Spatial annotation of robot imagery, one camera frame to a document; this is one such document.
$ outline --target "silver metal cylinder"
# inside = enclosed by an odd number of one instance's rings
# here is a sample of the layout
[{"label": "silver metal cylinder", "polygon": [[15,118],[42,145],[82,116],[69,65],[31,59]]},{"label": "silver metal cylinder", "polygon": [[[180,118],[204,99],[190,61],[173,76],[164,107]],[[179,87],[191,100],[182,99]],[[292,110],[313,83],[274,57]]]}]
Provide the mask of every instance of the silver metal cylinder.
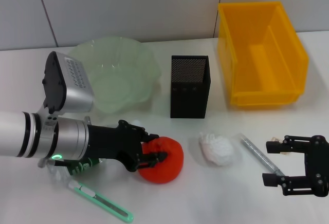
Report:
[{"label": "silver metal cylinder", "polygon": [[78,160],[88,145],[88,129],[83,121],[73,119],[58,119],[58,141],[54,155],[63,159]]},{"label": "silver metal cylinder", "polygon": [[246,147],[272,174],[284,176],[281,170],[265,156],[246,136],[239,134],[240,142]]}]

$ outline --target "green box cutter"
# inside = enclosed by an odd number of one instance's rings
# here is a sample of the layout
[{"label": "green box cutter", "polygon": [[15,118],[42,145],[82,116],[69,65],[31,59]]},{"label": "green box cutter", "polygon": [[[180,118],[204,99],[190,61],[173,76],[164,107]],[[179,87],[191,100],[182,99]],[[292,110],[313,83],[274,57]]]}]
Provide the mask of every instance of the green box cutter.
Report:
[{"label": "green box cutter", "polygon": [[108,200],[106,197],[96,193],[95,191],[77,182],[76,180],[71,180],[68,184],[68,187],[84,196],[88,200],[92,201],[93,203],[97,204],[98,206],[102,207],[106,211],[110,212],[111,214],[115,215],[119,219],[127,223],[130,223],[134,220],[134,216],[131,212],[125,210],[123,207]]}]

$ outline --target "green led light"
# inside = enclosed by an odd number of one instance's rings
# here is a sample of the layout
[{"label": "green led light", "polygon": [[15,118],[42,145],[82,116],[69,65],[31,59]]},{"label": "green led light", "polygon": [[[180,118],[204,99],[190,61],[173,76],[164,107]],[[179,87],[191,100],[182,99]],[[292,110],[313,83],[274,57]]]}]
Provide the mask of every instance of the green led light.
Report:
[{"label": "green led light", "polygon": [[62,156],[61,155],[54,155],[51,157],[53,160],[56,160],[56,159],[62,159]]}]

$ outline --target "white crumpled tissue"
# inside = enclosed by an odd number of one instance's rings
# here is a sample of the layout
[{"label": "white crumpled tissue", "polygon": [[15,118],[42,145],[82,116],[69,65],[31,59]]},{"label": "white crumpled tissue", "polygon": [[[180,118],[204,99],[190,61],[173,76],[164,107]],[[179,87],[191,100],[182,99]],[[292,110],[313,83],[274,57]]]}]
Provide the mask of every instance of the white crumpled tissue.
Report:
[{"label": "white crumpled tissue", "polygon": [[233,162],[234,148],[228,138],[200,133],[199,142],[207,160],[218,166],[226,166]]}]

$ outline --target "grout line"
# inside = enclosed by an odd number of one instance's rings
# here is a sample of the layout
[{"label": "grout line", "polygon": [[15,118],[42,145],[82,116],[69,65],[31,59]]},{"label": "grout line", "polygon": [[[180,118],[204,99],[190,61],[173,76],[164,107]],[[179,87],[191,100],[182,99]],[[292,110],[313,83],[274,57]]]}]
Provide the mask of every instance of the grout line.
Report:
[{"label": "grout line", "polygon": [[215,32],[216,32],[217,19],[218,19],[218,10],[217,10],[217,15],[216,15],[216,21],[215,21],[214,34],[212,35],[212,38],[215,38]]},{"label": "grout line", "polygon": [[47,20],[48,20],[48,25],[49,25],[49,27],[50,27],[52,37],[53,37],[53,39],[54,39],[54,41],[55,41],[56,47],[58,47],[58,43],[57,43],[57,40],[56,40],[56,37],[55,37],[55,33],[54,33],[54,31],[53,31],[53,29],[52,29],[52,26],[51,26],[51,22],[50,22],[50,19],[49,19],[48,13],[47,13],[47,9],[46,9],[45,3],[43,2],[43,0],[41,0],[41,3],[42,3],[42,6],[43,6],[43,10],[45,11],[45,14],[46,14]]}]

